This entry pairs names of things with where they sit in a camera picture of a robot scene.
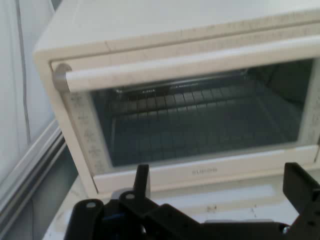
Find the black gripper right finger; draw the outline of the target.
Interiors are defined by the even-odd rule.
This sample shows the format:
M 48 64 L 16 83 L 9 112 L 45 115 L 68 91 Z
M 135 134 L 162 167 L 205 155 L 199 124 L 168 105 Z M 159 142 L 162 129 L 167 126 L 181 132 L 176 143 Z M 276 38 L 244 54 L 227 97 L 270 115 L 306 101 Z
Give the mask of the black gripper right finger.
M 284 165 L 283 193 L 298 213 L 285 237 L 287 240 L 320 238 L 320 184 L 298 163 Z

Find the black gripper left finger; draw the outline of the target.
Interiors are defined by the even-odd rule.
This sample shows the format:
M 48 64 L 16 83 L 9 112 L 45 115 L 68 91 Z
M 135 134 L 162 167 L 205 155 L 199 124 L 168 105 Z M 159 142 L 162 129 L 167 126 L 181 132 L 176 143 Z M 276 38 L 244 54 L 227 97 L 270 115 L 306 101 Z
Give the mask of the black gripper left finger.
M 198 222 L 169 204 L 158 205 L 149 198 L 150 172 L 147 164 L 137 167 L 133 188 L 117 199 L 79 201 L 72 210 L 68 240 L 196 240 Z

